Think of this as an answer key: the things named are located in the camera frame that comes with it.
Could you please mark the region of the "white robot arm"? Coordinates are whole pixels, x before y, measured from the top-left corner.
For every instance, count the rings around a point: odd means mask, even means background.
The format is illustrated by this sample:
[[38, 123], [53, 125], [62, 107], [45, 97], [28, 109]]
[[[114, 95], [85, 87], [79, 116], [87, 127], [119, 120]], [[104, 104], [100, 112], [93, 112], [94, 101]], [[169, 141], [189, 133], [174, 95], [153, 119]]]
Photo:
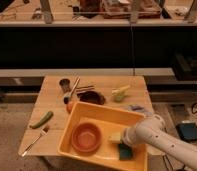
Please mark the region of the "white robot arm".
[[124, 143], [129, 147], [145, 142], [197, 171], [197, 146], [169, 135], [164, 128], [163, 118], [152, 115], [121, 132], [112, 133], [108, 140], [112, 143]]

